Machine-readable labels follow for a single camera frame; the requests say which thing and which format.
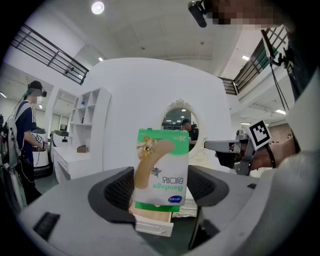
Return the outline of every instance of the backpack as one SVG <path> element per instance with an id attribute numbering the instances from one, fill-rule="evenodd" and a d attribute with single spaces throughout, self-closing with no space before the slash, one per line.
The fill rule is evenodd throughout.
<path id="1" fill-rule="evenodd" d="M 23 139 L 22 148 L 20 149 L 17 142 L 17 126 L 16 121 L 28 109 L 31 108 L 30 103 L 25 103 L 15 116 L 9 118 L 1 131 L 1 158 L 2 165 L 6 170 L 11 170 L 18 164 L 21 156 L 21 150 L 24 147 L 25 139 Z"/>

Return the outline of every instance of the round ceiling light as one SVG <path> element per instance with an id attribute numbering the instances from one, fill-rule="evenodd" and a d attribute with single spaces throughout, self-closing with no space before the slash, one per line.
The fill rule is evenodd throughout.
<path id="1" fill-rule="evenodd" d="M 103 2 L 95 2 L 92 7 L 91 7 L 91 11 L 94 14 L 101 14 L 105 9 L 105 5 Z"/>

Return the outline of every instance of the black and white square marker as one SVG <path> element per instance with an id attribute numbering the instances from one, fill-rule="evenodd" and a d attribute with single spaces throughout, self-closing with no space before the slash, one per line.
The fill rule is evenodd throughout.
<path id="1" fill-rule="evenodd" d="M 268 144 L 271 140 L 269 129 L 263 120 L 249 126 L 247 133 L 252 140 L 255 150 Z"/>

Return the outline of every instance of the open drawer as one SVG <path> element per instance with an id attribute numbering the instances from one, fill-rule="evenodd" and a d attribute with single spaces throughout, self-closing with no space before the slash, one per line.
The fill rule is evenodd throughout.
<path id="1" fill-rule="evenodd" d="M 163 237 L 171 236 L 174 227 L 171 223 L 171 212 L 137 209 L 135 202 L 129 210 L 136 219 L 136 231 Z"/>

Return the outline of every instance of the black metal railing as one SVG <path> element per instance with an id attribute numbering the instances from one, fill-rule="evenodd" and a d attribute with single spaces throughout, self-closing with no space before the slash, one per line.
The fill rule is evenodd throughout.
<path id="1" fill-rule="evenodd" d="M 236 84 L 232 79 L 228 79 L 228 78 L 222 78 L 219 77 L 224 85 L 224 89 L 226 94 L 231 94 L 231 95 L 237 95 L 238 92 L 236 91 Z"/>
<path id="2" fill-rule="evenodd" d="M 272 45 L 273 53 L 276 56 L 278 49 L 286 44 L 287 32 L 285 27 L 276 27 L 266 30 L 267 36 Z M 259 42 L 248 62 L 240 70 L 239 74 L 233 80 L 236 89 L 241 92 L 252 80 L 254 80 L 269 65 L 263 40 Z"/>
<path id="3" fill-rule="evenodd" d="M 82 85 L 89 70 L 28 25 L 23 25 L 11 45 Z"/>

